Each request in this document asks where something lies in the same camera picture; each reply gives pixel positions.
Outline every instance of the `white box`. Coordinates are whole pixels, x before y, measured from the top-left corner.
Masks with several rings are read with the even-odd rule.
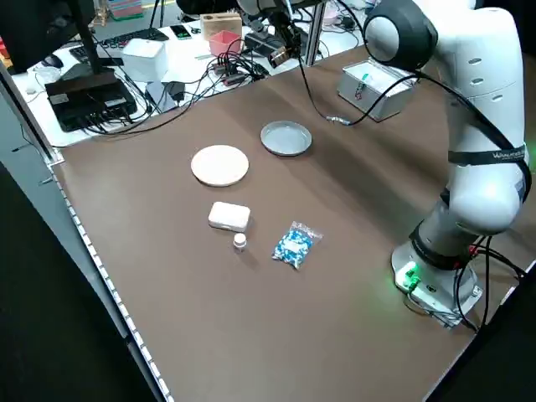
[[[365,113],[385,90],[408,75],[406,71],[386,67],[369,59],[343,68],[338,94]],[[375,121],[382,121],[400,113],[413,93],[415,81],[408,79],[395,86],[369,116]]]
[[[123,49],[123,69],[135,81],[162,81],[168,72],[168,56],[163,42],[132,39]]]
[[[216,229],[243,233],[248,227],[250,214],[248,207],[217,202],[210,210],[209,225]]]

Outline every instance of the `plastic bag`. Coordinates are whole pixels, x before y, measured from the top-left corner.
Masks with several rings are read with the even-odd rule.
[[[323,237],[321,233],[300,224],[292,222],[291,228],[276,245],[271,258],[281,260],[299,270],[309,250]]]

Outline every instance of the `metal box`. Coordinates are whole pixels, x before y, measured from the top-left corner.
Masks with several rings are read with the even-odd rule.
[[[410,75],[406,71],[385,67],[372,59],[343,68],[338,94],[365,113],[392,84]],[[415,88],[415,79],[395,86],[372,109],[369,116],[382,121],[400,113]]]

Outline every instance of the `computer mouse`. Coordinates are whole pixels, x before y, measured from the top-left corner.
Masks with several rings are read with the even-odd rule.
[[[61,69],[64,66],[63,61],[61,61],[55,54],[47,56],[41,63],[43,63],[45,67],[55,67],[56,69]]]

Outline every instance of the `round white plate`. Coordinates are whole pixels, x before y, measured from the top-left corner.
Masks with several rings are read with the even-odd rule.
[[[312,144],[312,136],[304,126],[293,121],[273,121],[260,132],[260,140],[268,151],[282,157],[304,153]]]
[[[201,182],[213,187],[226,187],[239,182],[248,172],[247,156],[235,147],[213,145],[192,158],[192,173]]]

